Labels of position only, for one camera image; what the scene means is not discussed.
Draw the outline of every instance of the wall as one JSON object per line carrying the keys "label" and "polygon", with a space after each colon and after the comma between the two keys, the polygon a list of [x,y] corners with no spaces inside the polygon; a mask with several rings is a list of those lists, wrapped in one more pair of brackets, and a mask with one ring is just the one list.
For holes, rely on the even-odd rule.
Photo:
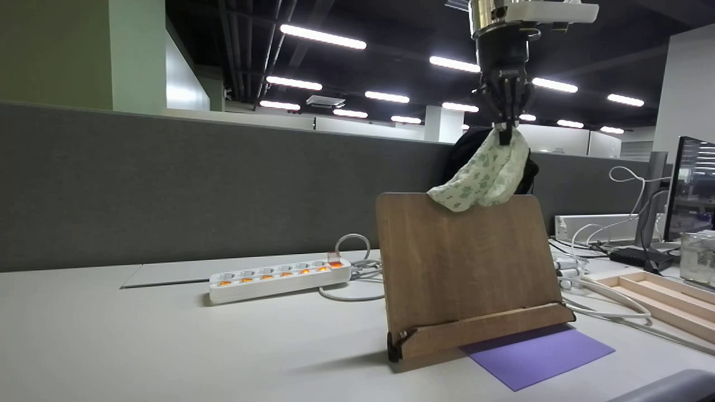
{"label": "wall", "polygon": [[200,88],[207,94],[209,110],[211,111],[226,111],[226,82],[224,71],[218,67],[200,67],[193,66],[193,73],[200,82]]}
{"label": "wall", "polygon": [[351,119],[286,114],[286,111],[269,111],[269,110],[248,111],[248,110],[231,107],[230,114],[167,110],[167,111],[163,111],[163,116],[224,120],[224,123],[251,126],[251,128],[278,128],[278,130],[291,130],[291,132],[320,132],[320,134],[424,140],[421,126],[367,123],[367,120],[351,120]]}
{"label": "wall", "polygon": [[169,110],[209,110],[209,99],[186,63],[174,39],[165,32],[165,107]]}
{"label": "wall", "polygon": [[[424,193],[448,146],[0,104],[0,271],[331,251],[375,196]],[[534,155],[554,213],[622,213],[604,159]]]}
{"label": "wall", "polygon": [[715,24],[669,39],[654,149],[674,159],[678,137],[715,140]]}
{"label": "wall", "polygon": [[97,0],[2,0],[0,101],[108,110],[106,19]]}
{"label": "wall", "polygon": [[165,3],[106,0],[111,104],[119,111],[165,107]]}
{"label": "wall", "polygon": [[546,126],[521,126],[521,134],[534,152],[549,155],[584,155],[587,132],[584,130],[564,130]]}
{"label": "wall", "polygon": [[619,159],[621,140],[601,132],[589,132],[587,157],[596,159]]}
{"label": "wall", "polygon": [[455,143],[463,137],[464,111],[428,105],[424,114],[424,140]]}
{"label": "wall", "polygon": [[647,161],[653,152],[653,140],[622,140],[621,159],[628,161]]}

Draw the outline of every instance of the computer monitor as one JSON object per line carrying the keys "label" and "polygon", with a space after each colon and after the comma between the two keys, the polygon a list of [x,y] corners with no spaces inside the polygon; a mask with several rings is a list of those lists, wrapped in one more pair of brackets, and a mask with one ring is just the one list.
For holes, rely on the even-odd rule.
{"label": "computer monitor", "polygon": [[715,216],[715,143],[680,137],[667,196],[667,242],[685,233],[713,230]]}

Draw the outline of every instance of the ceiling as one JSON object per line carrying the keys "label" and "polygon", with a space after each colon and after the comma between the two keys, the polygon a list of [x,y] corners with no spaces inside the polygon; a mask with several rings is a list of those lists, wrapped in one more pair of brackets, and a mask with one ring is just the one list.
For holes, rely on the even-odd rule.
{"label": "ceiling", "polygon": [[[589,0],[601,4],[593,24],[567,34],[545,32],[532,46],[532,76],[579,86],[579,94],[534,89],[529,114],[539,123],[583,120],[587,128],[654,126],[665,69],[667,39],[715,22],[710,0]],[[306,104],[302,89],[265,86],[265,73],[317,80],[324,97],[364,110],[373,120],[392,114],[424,116],[424,105],[469,101],[473,73],[428,66],[428,57],[473,60],[464,0],[167,0],[174,24],[193,66],[218,67],[230,99]],[[282,22],[367,41],[352,52],[299,39],[284,39]],[[397,91],[409,105],[367,101],[364,91]],[[608,104],[628,94],[645,107]],[[469,126],[486,126],[467,114]]]}

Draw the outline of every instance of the white desk surface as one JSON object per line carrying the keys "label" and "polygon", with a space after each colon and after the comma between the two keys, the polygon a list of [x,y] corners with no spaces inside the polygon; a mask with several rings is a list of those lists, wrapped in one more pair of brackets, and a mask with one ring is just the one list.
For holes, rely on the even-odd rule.
{"label": "white desk surface", "polygon": [[302,293],[207,307],[207,285],[119,290],[313,257],[2,272],[0,402],[601,402],[684,368],[715,372],[702,350],[579,318],[617,354],[512,394],[469,357],[392,373],[384,301]]}

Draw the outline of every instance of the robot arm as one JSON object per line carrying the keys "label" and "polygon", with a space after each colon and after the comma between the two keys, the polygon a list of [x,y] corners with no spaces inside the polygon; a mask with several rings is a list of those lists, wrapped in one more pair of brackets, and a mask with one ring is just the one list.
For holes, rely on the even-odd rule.
{"label": "robot arm", "polygon": [[529,42],[541,29],[564,32],[575,22],[593,22],[598,4],[581,0],[469,0],[469,29],[477,42],[482,78],[477,99],[493,116],[501,143],[512,143],[512,130],[529,99]]}

